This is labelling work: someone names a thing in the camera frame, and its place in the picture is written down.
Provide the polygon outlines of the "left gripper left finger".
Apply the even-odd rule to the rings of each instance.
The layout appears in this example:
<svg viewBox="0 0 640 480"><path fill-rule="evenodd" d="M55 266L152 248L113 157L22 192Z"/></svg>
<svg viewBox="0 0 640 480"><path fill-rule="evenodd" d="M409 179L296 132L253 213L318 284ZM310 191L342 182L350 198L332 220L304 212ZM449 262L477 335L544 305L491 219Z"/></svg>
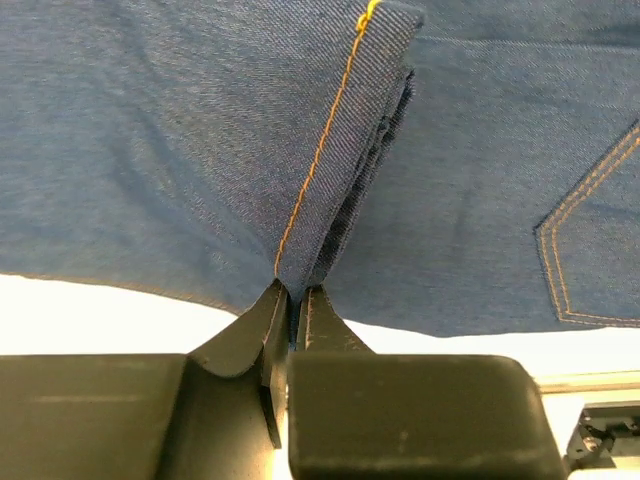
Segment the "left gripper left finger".
<svg viewBox="0 0 640 480"><path fill-rule="evenodd" d="M5 479L286 479L289 299L1 282Z"/></svg>

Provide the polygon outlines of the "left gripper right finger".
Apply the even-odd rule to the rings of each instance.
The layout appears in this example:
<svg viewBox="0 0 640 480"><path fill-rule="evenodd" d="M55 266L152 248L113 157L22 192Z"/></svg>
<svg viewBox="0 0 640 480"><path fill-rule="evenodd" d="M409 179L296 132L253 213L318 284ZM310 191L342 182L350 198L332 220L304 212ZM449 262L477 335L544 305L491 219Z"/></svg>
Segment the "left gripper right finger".
<svg viewBox="0 0 640 480"><path fill-rule="evenodd" d="M538 386L495 355L377 354L306 292L288 366L296 479L564 479Z"/></svg>

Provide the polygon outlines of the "dark blue denim trousers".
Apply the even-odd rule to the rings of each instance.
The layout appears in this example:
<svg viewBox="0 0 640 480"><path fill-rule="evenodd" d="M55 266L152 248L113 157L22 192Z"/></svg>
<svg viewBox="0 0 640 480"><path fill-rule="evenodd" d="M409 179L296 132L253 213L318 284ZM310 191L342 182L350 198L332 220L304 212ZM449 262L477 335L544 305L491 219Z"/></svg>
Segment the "dark blue denim trousers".
<svg viewBox="0 0 640 480"><path fill-rule="evenodd" d="M639 5L5 1L1 268L637 329Z"/></svg>

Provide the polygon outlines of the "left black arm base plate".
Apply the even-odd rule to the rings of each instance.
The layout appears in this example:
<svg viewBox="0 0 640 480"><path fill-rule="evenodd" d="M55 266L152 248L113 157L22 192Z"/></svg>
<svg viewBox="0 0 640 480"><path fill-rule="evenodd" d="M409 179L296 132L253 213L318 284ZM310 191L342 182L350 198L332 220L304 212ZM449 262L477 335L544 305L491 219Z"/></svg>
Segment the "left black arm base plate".
<svg viewBox="0 0 640 480"><path fill-rule="evenodd" d="M565 464L570 472L639 470L639 403L587 405L570 437Z"/></svg>

